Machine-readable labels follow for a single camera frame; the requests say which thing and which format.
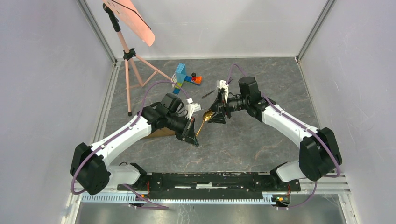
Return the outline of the gold spoon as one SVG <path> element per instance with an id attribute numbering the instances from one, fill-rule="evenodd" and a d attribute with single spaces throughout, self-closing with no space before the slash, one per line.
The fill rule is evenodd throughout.
<path id="1" fill-rule="evenodd" d="M 211 109 L 207 110 L 207 111 L 203 114 L 203 116 L 202 116 L 202 123 L 201 123 L 201 126 L 200 126 L 200 128 L 198 129 L 198 131 L 197 131 L 197 133 L 196 133 L 196 136 L 199 136 L 199 134 L 200 134 L 200 132 L 201 132 L 201 130 L 202 130 L 202 127 L 203 127 L 204 123 L 205 123 L 205 122 L 208 122 L 208 121 L 212 118 L 212 116 L 213 116 L 213 111 L 212 111 Z"/>

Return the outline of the brown cloth napkin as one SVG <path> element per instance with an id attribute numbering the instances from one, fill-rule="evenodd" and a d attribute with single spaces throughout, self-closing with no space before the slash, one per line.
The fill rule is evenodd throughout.
<path id="1" fill-rule="evenodd" d="M 173 135 L 175 135 L 175 131 L 164 127 L 164 128 L 155 130 L 153 133 L 149 134 L 148 136 L 144 137 L 143 139 L 168 137 L 168 136 L 173 136 Z"/>

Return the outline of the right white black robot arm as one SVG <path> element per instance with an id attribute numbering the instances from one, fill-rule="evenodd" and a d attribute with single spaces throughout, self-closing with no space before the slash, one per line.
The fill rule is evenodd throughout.
<path id="1" fill-rule="evenodd" d="M 298 160 L 274 168 L 269 181 L 273 189 L 282 190 L 295 179 L 317 181 L 322 177 L 341 175 L 342 158 L 331 129 L 316 128 L 287 113 L 259 91 L 254 77 L 243 77 L 238 84 L 240 93 L 233 95 L 227 81 L 217 81 L 218 95 L 209 109 L 209 122 L 224 124 L 233 112 L 245 110 L 249 116 L 275 128 L 299 147 Z"/>

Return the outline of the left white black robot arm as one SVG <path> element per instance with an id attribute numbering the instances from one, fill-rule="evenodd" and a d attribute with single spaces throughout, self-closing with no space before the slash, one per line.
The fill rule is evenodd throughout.
<path id="1" fill-rule="evenodd" d="M 72 193 L 78 194 L 74 188 L 77 182 L 82 186 L 80 193 L 90 195 L 101 192 L 109 183 L 129 184 L 135 190 L 143 189 L 147 178 L 137 167 L 126 165 L 119 168 L 112 166 L 111 162 L 131 145 L 159 129 L 172 130 L 178 140 L 199 146 L 193 114 L 201 110 L 201 105 L 189 98 L 185 106 L 187 114 L 180 115 L 177 111 L 181 104 L 180 98 L 167 93 L 162 101 L 143 107 L 127 124 L 104 139 L 91 145 L 77 145 L 70 168 Z"/>

